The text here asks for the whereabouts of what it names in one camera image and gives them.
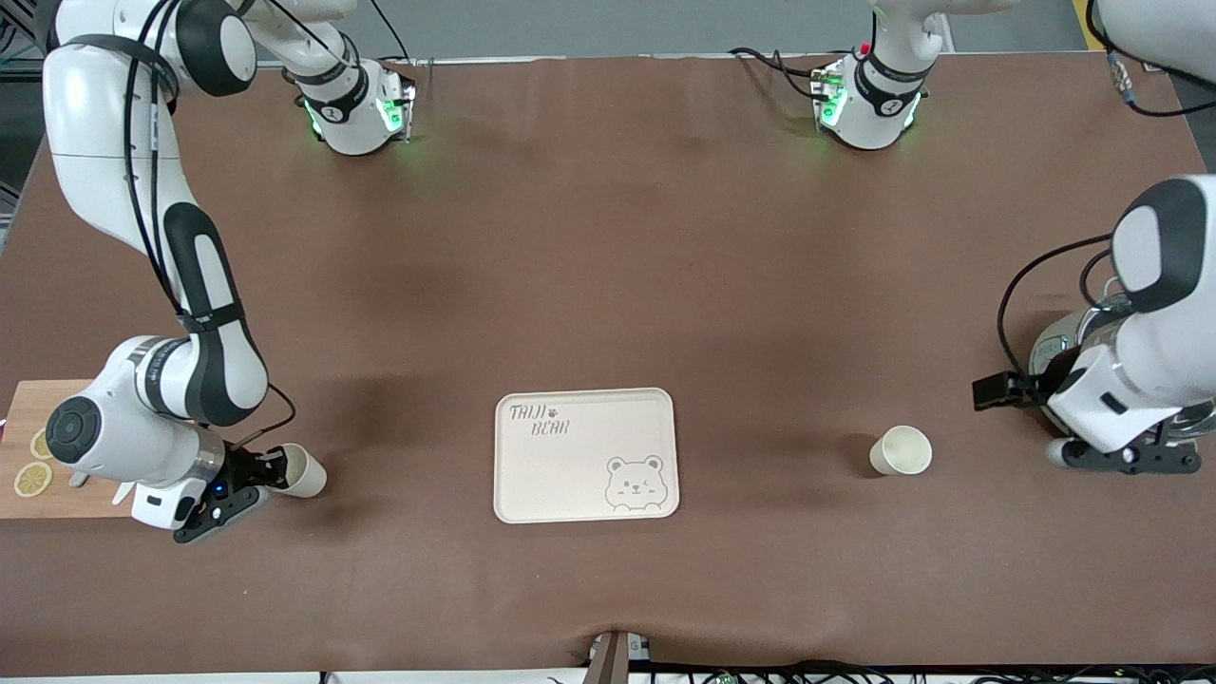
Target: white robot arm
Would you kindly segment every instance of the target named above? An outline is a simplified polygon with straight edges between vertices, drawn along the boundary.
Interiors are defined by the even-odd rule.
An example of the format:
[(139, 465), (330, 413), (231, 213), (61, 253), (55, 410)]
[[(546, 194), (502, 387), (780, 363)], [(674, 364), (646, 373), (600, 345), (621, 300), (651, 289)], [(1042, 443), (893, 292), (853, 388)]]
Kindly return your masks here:
[(1019, 0), (867, 0), (874, 12), (871, 49), (816, 73), (821, 127), (860, 150), (895, 142), (921, 102), (921, 86), (941, 54), (941, 15), (1000, 12)]
[[(1097, 7), (1108, 47), (1216, 83), (1210, 2), (1102, 0)], [(1194, 472), (1193, 438), (1216, 430), (1216, 176), (1171, 178), (1145, 190), (1124, 212), (1109, 248), (1124, 292), (1048, 327), (1029, 376), (976, 381), (975, 408), (1043, 407), (1070, 434), (1047, 448), (1057, 465)]]
[[(180, 94), (248, 86), (257, 62), (247, 24), (224, 0), (62, 0), (39, 10), (46, 134), (63, 195), (86, 223), (148, 256), (186, 332), (119, 344), (97, 379), (51, 415), (51, 453), (90, 476), (137, 483), (133, 516), (174, 529), (181, 543), (252, 512), (268, 488), (315, 494), (323, 469), (299, 447), (252, 454), (207, 430), (248, 417), (269, 382), (219, 232), (182, 174), (170, 114)], [(277, 27), (275, 12), (264, 16)], [(292, 52), (287, 32), (274, 30), (276, 47)], [(295, 41), (293, 67), (305, 79), (328, 74), (315, 78), (309, 97), (353, 84), (340, 95), (343, 116), (327, 122), (331, 146), (358, 153), (389, 140), (395, 131), (377, 113), (376, 94), (390, 79), (323, 51), (326, 66), (323, 49)], [(310, 482), (299, 482), (302, 464)]]

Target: brown table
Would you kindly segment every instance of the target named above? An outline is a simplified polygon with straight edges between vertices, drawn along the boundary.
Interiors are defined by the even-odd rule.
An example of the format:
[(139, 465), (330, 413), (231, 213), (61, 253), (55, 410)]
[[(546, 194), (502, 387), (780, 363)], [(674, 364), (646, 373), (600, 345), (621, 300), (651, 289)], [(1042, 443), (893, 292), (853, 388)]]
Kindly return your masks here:
[[(193, 548), (5, 521), (0, 672), (561, 666), (608, 628), (710, 662), (1216, 660), (1216, 465), (1064, 472), (1031, 414), (972, 411), (1013, 273), (1201, 170), (1186, 123), (1122, 107), (1102, 55), (942, 58), (916, 128), (872, 153), (816, 134), (754, 62), (421, 82), (416, 141), (367, 158), (316, 144), (275, 74), (184, 102), (190, 180), (299, 403), (277, 437), (330, 488)], [(1137, 90), (1175, 103), (1165, 78)], [(1083, 259), (1025, 284), (1020, 349), (1080, 305)], [(175, 332), (143, 257), (71, 214), (45, 153), (0, 320), (5, 402)], [(676, 404), (672, 517), (495, 518), (500, 397), (652, 385)], [(933, 467), (869, 477), (900, 422)]]

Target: brown tabletop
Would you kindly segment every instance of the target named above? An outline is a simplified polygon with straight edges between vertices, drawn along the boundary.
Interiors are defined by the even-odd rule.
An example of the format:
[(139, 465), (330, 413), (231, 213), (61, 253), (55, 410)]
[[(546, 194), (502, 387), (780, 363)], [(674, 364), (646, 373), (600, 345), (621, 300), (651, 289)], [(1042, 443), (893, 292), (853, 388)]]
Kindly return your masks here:
[[(869, 153), (755, 62), (418, 75), (416, 140), (366, 158), (319, 145), (274, 73), (182, 102), (190, 181), (299, 404), (276, 438), (330, 486), (192, 548), (5, 521), (2, 674), (561, 666), (609, 628), (710, 662), (1216, 660), (1216, 465), (1065, 472), (1030, 413), (972, 411), (1018, 268), (1201, 170), (1100, 54), (945, 57)], [(1162, 77), (1137, 90), (1175, 103)], [(0, 259), (5, 403), (175, 333), (143, 257), (77, 219), (49, 162)], [(1085, 258), (1026, 281), (1019, 349), (1081, 305)], [(675, 400), (674, 516), (495, 518), (502, 396), (637, 386)], [(933, 466), (869, 477), (905, 422)]]

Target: bear face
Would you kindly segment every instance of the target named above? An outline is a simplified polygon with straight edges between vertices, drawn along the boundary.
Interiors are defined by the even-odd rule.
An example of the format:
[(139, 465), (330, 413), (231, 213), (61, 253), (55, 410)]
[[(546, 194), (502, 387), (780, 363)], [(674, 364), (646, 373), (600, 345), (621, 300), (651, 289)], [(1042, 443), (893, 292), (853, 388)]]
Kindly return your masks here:
[(610, 480), (604, 498), (614, 511), (658, 510), (668, 500), (659, 456), (646, 456), (642, 461), (614, 458), (608, 461), (608, 473)]

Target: white tray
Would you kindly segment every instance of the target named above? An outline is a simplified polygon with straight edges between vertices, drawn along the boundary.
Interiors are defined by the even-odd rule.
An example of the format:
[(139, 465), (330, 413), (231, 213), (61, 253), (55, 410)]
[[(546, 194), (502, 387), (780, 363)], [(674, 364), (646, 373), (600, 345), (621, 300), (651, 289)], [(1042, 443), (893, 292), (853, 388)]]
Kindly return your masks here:
[(671, 397), (657, 387), (508, 394), (495, 411), (502, 522), (665, 517), (677, 472)]

